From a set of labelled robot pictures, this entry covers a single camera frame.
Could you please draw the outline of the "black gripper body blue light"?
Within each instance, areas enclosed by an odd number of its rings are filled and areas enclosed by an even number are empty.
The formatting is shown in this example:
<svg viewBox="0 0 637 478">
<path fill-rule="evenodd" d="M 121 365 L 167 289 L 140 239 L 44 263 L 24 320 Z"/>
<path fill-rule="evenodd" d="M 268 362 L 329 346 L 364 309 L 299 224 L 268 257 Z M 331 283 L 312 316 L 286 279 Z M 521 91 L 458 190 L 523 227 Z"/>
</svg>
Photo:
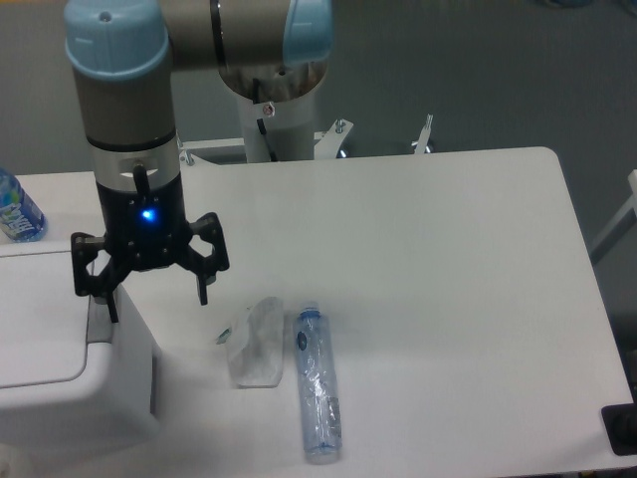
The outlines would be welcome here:
<svg viewBox="0 0 637 478">
<path fill-rule="evenodd" d="M 180 177 L 147 196 L 98 187 L 105 221 L 105 249 L 117 268 L 168 267 L 187 254 L 190 227 Z"/>
</svg>

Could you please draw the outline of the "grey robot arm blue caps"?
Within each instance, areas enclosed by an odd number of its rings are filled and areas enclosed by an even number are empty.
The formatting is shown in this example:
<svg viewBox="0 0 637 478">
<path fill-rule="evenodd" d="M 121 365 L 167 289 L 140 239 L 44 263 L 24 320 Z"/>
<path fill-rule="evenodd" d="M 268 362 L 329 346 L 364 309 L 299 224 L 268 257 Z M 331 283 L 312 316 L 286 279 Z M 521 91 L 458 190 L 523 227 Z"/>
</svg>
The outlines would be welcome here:
<svg viewBox="0 0 637 478">
<path fill-rule="evenodd" d="M 171 76 L 211 68 L 237 97 L 251 162 L 311 159 L 328 1 L 71 1 L 64 10 L 105 234 L 71 239 L 75 290 L 118 318 L 131 272 L 178 265 L 205 297 L 229 267 L 218 216 L 185 213 Z"/>
</svg>

